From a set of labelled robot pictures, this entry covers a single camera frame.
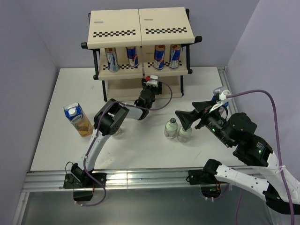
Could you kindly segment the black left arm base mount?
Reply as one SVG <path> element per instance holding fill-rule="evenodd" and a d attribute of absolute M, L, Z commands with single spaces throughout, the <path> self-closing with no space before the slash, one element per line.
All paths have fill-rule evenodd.
<path fill-rule="evenodd" d="M 63 189 L 73 190 L 73 199 L 77 202 L 89 202 L 96 188 L 101 188 L 101 186 L 89 176 L 86 182 L 81 183 L 71 173 L 65 175 Z"/>

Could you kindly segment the blue silver energy drink can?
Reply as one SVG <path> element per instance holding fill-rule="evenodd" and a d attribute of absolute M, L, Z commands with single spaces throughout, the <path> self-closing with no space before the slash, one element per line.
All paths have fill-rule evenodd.
<path fill-rule="evenodd" d="M 154 68 L 161 70 L 164 67 L 165 45 L 156 45 L 154 51 Z"/>
<path fill-rule="evenodd" d="M 181 53 L 180 44 L 170 45 L 170 54 L 169 54 L 170 69 L 177 69 L 179 67 L 180 53 Z"/>

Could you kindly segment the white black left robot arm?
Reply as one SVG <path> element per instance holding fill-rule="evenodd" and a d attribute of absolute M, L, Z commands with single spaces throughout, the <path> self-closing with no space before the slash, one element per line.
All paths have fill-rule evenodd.
<path fill-rule="evenodd" d="M 152 108 L 156 95 L 162 93 L 162 82 L 156 75 L 142 79 L 142 91 L 133 105 L 126 105 L 115 99 L 110 99 L 94 117 L 94 130 L 89 147 L 80 163 L 74 163 L 71 174 L 74 182 L 80 187 L 87 187 L 91 182 L 91 173 L 94 170 L 105 142 L 115 134 L 123 121 L 128 119 L 143 120 Z"/>

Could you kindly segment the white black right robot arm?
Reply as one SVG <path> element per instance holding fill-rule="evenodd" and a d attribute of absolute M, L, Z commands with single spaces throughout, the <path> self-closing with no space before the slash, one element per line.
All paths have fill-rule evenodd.
<path fill-rule="evenodd" d="M 175 114 L 184 128 L 190 128 L 198 120 L 196 129 L 206 127 L 226 147 L 234 147 L 233 155 L 263 178 L 238 172 L 215 159 L 209 159 L 203 169 L 188 172 L 187 182 L 191 185 L 218 181 L 229 183 L 260 197 L 278 213 L 290 214 L 292 205 L 294 214 L 298 215 L 300 182 L 288 171 L 283 171 L 275 152 L 263 138 L 255 135 L 257 125 L 244 112 L 234 113 L 225 119 L 217 109 L 212 110 L 215 103 L 215 100 L 193 102 L 194 110 L 176 111 Z"/>

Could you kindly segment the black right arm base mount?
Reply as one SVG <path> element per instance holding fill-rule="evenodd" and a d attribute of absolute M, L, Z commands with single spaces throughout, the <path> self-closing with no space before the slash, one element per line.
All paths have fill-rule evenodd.
<path fill-rule="evenodd" d="M 216 199 L 228 189 L 228 184 L 225 182 L 217 181 L 217 179 L 202 169 L 188 170 L 186 182 L 190 185 L 199 185 L 201 194 L 204 198 Z"/>

